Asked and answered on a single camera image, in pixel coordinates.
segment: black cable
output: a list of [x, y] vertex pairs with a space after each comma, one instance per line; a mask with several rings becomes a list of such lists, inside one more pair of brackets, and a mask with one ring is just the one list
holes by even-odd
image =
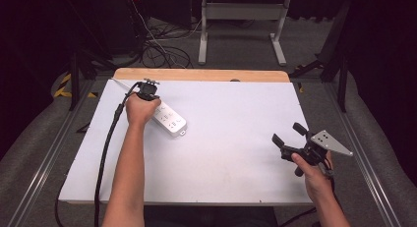
[[[153, 56], [152, 51], [157, 51], [159, 52], [158, 55]], [[157, 44], [152, 44], [150, 42], [147, 42], [146, 47], [144, 49], [144, 54], [147, 54], [148, 58], [151, 59], [151, 61], [153, 62], [153, 66], [151, 65], [147, 65], [147, 63], [145, 63], [145, 58], [143, 58], [143, 62], [142, 64], [144, 64], [145, 67], [148, 68], [161, 68], [163, 67], [165, 64], [168, 65], [169, 68], [171, 68], [171, 64], [169, 62], [169, 59], [167, 57], [169, 57], [169, 54], [164, 52], [164, 49], [162, 49], [159, 45]], [[155, 59], [157, 58], [163, 58], [163, 61], [161, 61], [160, 64], [156, 64], [155, 63]]]
[[[140, 59], [143, 57], [143, 54], [137, 54], [133, 59], [130, 59], [124, 63], [119, 63], [119, 64], [114, 64], [114, 66], [116, 66], [117, 68], [125, 68], [125, 67], [129, 67], [132, 64], [136, 63], [137, 61], [141, 61]], [[95, 65], [92, 64], [96, 69], [100, 70], [100, 71], [106, 71], [108, 68], [102, 66], [102, 65]]]
[[[171, 34], [173, 31], [183, 30], [183, 29], [178, 28], [178, 27], [176, 27], [174, 25], [171, 25], [171, 24], [159, 24], [159, 25], [156, 25], [156, 26], [152, 26], [151, 28], [149, 28], [149, 30], [150, 31], [155, 30], [155, 32], [152, 32], [152, 35], [153, 35], [154, 38], [159, 39], [159, 38], [162, 38], [166, 35]], [[182, 36], [188, 34], [189, 32], [190, 32], [189, 30], [185, 30], [184, 33], [182, 33], [181, 35], [175, 36], [175, 37], [170, 37], [170, 38], [182, 37]]]
[[187, 52], [185, 52], [184, 50], [182, 50], [180, 48], [177, 48], [177, 47], [170, 47], [170, 46], [165, 47], [165, 49], [175, 49], [177, 51], [182, 52], [185, 56], [181, 56], [180, 54], [175, 53], [173, 51], [166, 51], [167, 53], [171, 53], [171, 55], [175, 55], [175, 56], [178, 56], [178, 57], [186, 60], [187, 61], [187, 64], [185, 65], [186, 68], [188, 68], [188, 66], [190, 66], [190, 65], [192, 66], [192, 68], [194, 68], [194, 66], [193, 66], [193, 64], [191, 63], [191, 60], [190, 60], [190, 55], [188, 55]]
[[55, 220], [59, 227], [64, 227], [64, 225], [61, 223], [61, 220], [59, 219], [58, 204], [59, 204], [59, 196], [61, 195], [62, 188], [64, 187], [65, 181], [67, 181], [67, 175], [68, 175], [68, 171], [65, 174], [65, 179], [62, 182], [62, 185], [59, 188], [58, 194], [56, 195], [56, 198], [55, 198], [55, 205], [54, 205]]
[[116, 111], [114, 112], [114, 119], [113, 119], [113, 123], [111, 124], [110, 130], [107, 134], [107, 139], [105, 141], [104, 144], [104, 149], [103, 149], [103, 153], [101, 155], [101, 161], [100, 161], [100, 168], [98, 171], [98, 178], [97, 178], [97, 184], [95, 186], [95, 194], [94, 194], [94, 226], [98, 227], [99, 226], [99, 221], [98, 221], [98, 216], [100, 213], [100, 200], [99, 200], [99, 195], [100, 195], [100, 188], [101, 188], [101, 180], [103, 177], [103, 173], [104, 173], [104, 164], [105, 164], [105, 158], [107, 156], [107, 149], [108, 146], [110, 144], [110, 139], [113, 135], [114, 132], [114, 128], [116, 127], [117, 122], [119, 121], [120, 115], [123, 112], [123, 108], [125, 106], [126, 100], [129, 98], [129, 96], [132, 94], [133, 89], [139, 85], [140, 83], [135, 83], [130, 89], [129, 91], [126, 93], [125, 98], [123, 99], [122, 103], [120, 103], [117, 106]]
[[315, 207], [313, 207], [313, 208], [311, 208], [311, 209], [309, 209], [309, 210], [306, 210], [306, 211], [304, 211], [303, 213], [298, 214], [298, 215], [296, 215], [296, 216], [292, 217], [291, 219], [289, 219], [289, 220], [285, 221], [283, 224], [279, 225], [279, 227], [284, 227], [284, 226], [286, 226], [286, 225], [289, 225], [290, 223], [292, 223], [292, 222], [294, 222], [295, 220], [299, 219], [301, 216], [303, 216], [303, 215], [307, 215], [307, 214], [312, 214], [312, 213], [315, 213], [315, 212], [317, 212], [317, 210], [316, 210], [316, 208], [315, 208]]
[[87, 129], [89, 128], [90, 123], [91, 122], [88, 122], [84, 126], [82, 126], [81, 128], [77, 129], [77, 133], [85, 134], [87, 132]]
[[[326, 169], [332, 170], [331, 163], [330, 163], [330, 161], [327, 158], [325, 158], [324, 165], [325, 165]], [[334, 178], [333, 177], [330, 177], [329, 179], [330, 179], [330, 182], [331, 182], [331, 190], [333, 191], [334, 198], [336, 199], [337, 204], [340, 206], [340, 209], [343, 211], [343, 207], [341, 206], [340, 201], [339, 201], [339, 199], [338, 199], [338, 197], [336, 195], [336, 192], [335, 192]]]

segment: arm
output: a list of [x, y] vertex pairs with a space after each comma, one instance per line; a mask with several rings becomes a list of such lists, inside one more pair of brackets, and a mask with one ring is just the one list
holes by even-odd
[[120, 150], [103, 226], [145, 226], [144, 129], [160, 100], [132, 94], [126, 102], [128, 130]]
[[304, 171], [307, 193], [316, 206], [322, 226], [350, 226], [333, 195], [330, 180], [318, 167], [311, 166], [297, 153], [293, 153], [291, 157]]

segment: forearm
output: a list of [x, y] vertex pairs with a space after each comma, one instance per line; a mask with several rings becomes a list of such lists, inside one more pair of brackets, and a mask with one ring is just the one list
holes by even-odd
[[337, 226], [344, 227], [350, 226], [340, 205], [337, 203], [333, 195], [328, 195], [314, 200], [314, 204], [319, 215], [320, 223], [323, 227]]
[[129, 125], [126, 137], [117, 161], [113, 187], [106, 213], [113, 216], [104, 218], [116, 221], [135, 218], [136, 223], [143, 223], [144, 210], [144, 127], [145, 125]]

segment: finger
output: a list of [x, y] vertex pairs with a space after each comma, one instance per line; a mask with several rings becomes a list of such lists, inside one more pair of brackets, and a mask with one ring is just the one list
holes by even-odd
[[295, 164], [298, 165], [298, 167], [300, 167], [300, 169], [306, 174], [306, 175], [312, 175], [313, 173], [313, 167], [307, 163], [307, 161], [305, 161], [303, 159], [303, 157], [301, 157], [299, 154], [297, 153], [292, 153], [291, 154], [291, 158], [294, 161]]
[[328, 151], [328, 153], [326, 154], [326, 158], [328, 159], [328, 162], [330, 162], [331, 168], [334, 168], [333, 167], [333, 161], [331, 160], [331, 152], [330, 151]]
[[160, 105], [160, 103], [161, 103], [162, 101], [161, 101], [159, 98], [157, 98], [157, 99], [154, 99], [152, 102], [155, 104], [155, 107], [157, 107], [157, 106], [159, 106], [159, 105]]

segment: metal rail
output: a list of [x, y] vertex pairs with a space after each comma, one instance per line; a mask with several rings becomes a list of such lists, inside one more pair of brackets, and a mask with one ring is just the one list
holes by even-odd
[[371, 194], [375, 200], [375, 203], [377, 204], [378, 209], [380, 210], [384, 222], [387, 226], [401, 226], [391, 204], [389, 203], [389, 200], [387, 198], [386, 192], [384, 191], [384, 188], [382, 187], [380, 179], [378, 178], [378, 175], [372, 167], [371, 162], [369, 161], [365, 153], [365, 150], [363, 149], [358, 137], [355, 134], [355, 131], [353, 130], [349, 118], [347, 117], [346, 113], [343, 113], [340, 110], [338, 106], [336, 98], [337, 93], [335, 89], [332, 87], [331, 84], [324, 85], [326, 92], [328, 93], [328, 96], [331, 98], [331, 102], [343, 124], [346, 134], [352, 142], [352, 149], [355, 153], [356, 162], [358, 163], [359, 168], [361, 169], [362, 174], [365, 177], [365, 181], [368, 185], [369, 190], [371, 191]]
[[43, 185], [46, 182], [46, 179], [49, 176], [50, 171], [53, 168], [53, 165], [61, 151], [63, 143], [68, 137], [68, 131], [72, 126], [74, 119], [76, 118], [81, 106], [83, 105], [84, 100], [87, 98], [92, 84], [93, 81], [88, 81], [86, 84], [83, 85], [80, 102], [77, 104], [73, 111], [68, 112], [64, 120], [64, 123], [59, 129], [59, 132], [56, 135], [48, 152], [46, 153], [45, 158], [43, 159], [37, 171], [34, 173], [24, 197], [22, 198], [18, 208], [16, 209], [12, 219], [8, 224], [9, 227], [24, 226], [25, 220], [27, 219], [31, 208], [33, 207], [37, 197], [39, 196], [40, 191], [43, 188]]

